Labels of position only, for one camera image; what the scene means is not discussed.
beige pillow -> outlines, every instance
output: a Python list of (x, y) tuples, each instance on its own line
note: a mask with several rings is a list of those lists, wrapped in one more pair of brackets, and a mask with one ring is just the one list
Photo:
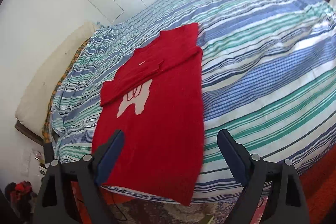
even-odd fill
[(98, 28), (95, 24), (85, 22), (83, 26), (70, 34), (37, 70), (26, 88), (15, 117), (41, 138), (43, 138), (42, 128), (47, 116), (48, 104), (56, 84), (81, 44)]

red object on floor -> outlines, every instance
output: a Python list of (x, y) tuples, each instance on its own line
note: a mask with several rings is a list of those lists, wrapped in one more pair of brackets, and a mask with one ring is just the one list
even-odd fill
[(336, 202), (336, 145), (300, 176), (310, 223), (319, 224)]
[(197, 23), (161, 31), (104, 82), (92, 153), (116, 129), (125, 133), (105, 185), (190, 204), (204, 145), (197, 36)]

red cloth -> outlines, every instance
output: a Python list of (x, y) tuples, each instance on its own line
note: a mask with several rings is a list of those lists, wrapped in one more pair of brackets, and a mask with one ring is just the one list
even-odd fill
[(125, 133), (105, 185), (190, 204), (204, 144), (197, 36), (197, 23), (161, 31), (104, 82), (92, 153), (116, 129)]

striped bedspread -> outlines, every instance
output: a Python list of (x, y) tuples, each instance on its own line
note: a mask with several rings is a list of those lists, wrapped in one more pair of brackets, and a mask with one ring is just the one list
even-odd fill
[[(204, 164), (192, 202), (238, 197), (217, 144), (226, 128), (250, 153), (291, 159), (299, 173), (336, 142), (335, 11), (323, 0), (158, 0), (135, 17), (99, 29), (59, 87), (51, 126), (62, 162), (91, 152), (100, 89), (137, 47), (160, 30), (199, 23), (203, 49)], [(131, 189), (126, 195), (172, 202)]]

mattress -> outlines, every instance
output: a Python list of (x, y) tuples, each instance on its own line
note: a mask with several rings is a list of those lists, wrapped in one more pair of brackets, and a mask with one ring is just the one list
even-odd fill
[(102, 84), (135, 48), (160, 30), (198, 22), (205, 145), (192, 203), (233, 201), (242, 190), (217, 147), (222, 128), (267, 161), (291, 159), (301, 174), (336, 141), (335, 19), (324, 0), (158, 0), (91, 37), (51, 106), (55, 155), (68, 162), (91, 152)]

